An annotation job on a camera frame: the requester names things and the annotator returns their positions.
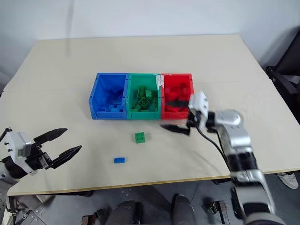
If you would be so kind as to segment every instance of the green bin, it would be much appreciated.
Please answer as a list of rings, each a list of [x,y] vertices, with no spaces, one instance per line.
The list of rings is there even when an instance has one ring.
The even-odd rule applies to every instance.
[[[157,87],[156,76],[160,74],[129,74],[126,94],[128,120],[161,119],[161,87]]]

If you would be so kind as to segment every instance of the blue bin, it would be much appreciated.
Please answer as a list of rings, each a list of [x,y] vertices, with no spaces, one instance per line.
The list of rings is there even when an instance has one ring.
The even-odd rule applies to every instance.
[[[129,74],[98,73],[90,94],[94,120],[126,120],[125,97]]]

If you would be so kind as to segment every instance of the green lego brick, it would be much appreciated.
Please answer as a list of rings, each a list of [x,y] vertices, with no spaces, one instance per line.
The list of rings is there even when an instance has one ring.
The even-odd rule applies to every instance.
[[[134,109],[137,105],[137,101],[134,101],[133,104],[132,104],[132,108]]]
[[[141,105],[139,105],[139,104],[137,104],[136,106],[135,106],[135,109],[137,110],[137,111],[139,111],[140,109],[141,109]]]
[[[157,109],[158,109],[158,99],[157,98],[153,99],[153,108],[155,111],[157,111]]]
[[[139,101],[139,105],[141,105],[141,107],[143,109],[147,108],[149,103],[150,103],[150,101],[148,99],[144,98],[144,97],[141,98],[140,101]]]
[[[146,87],[140,86],[139,90],[137,91],[137,97],[138,98],[145,98],[146,97]]]
[[[152,100],[153,95],[152,95],[152,91],[151,90],[146,90],[146,98],[148,100]]]
[[[146,142],[144,132],[135,134],[135,143],[143,143]]]

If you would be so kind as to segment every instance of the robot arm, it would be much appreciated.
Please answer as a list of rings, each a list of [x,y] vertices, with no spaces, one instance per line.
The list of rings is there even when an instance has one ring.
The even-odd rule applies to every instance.
[[[27,174],[34,175],[39,169],[56,169],[70,160],[81,148],[81,145],[71,148],[51,160],[47,153],[41,150],[42,144],[61,136],[66,128],[49,131],[39,137],[29,139],[24,132],[14,132],[6,128],[0,136],[0,142],[5,138],[4,145],[9,156],[0,161],[0,221],[3,220],[6,195],[8,190]]]
[[[243,219],[247,225],[284,225],[274,215],[274,202],[265,177],[257,167],[251,140],[241,115],[236,110],[210,112],[203,92],[191,95],[188,107],[190,113],[187,129],[174,125],[163,127],[186,135],[189,135],[190,128],[195,127],[218,148],[230,171],[235,216]],[[218,135],[221,149],[202,133],[203,127]]]

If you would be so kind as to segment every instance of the sneaker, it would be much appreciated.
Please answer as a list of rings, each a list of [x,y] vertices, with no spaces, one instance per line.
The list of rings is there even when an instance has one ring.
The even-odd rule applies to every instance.
[[[285,173],[285,172],[280,172],[277,173],[277,176],[281,179],[281,181],[287,185],[291,189],[297,189],[299,187],[299,184],[297,182],[296,176],[294,173],[291,175]]]

